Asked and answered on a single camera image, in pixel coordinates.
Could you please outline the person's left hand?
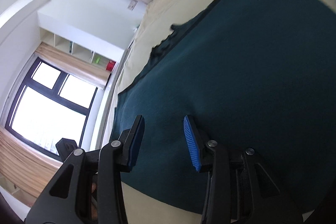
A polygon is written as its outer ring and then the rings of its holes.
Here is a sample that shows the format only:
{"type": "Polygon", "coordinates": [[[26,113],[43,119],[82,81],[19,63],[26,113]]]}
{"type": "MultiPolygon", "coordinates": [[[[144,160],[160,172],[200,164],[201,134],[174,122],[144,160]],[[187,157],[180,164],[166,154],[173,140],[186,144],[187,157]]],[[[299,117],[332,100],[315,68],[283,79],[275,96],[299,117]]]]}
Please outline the person's left hand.
{"type": "Polygon", "coordinates": [[[97,188],[97,185],[96,185],[96,183],[93,182],[92,183],[92,187],[91,187],[91,193],[92,193],[92,196],[91,196],[91,219],[94,222],[97,222],[97,220],[98,220],[97,202],[96,202],[96,200],[93,197],[93,194],[94,194],[96,188],[97,188]]]}

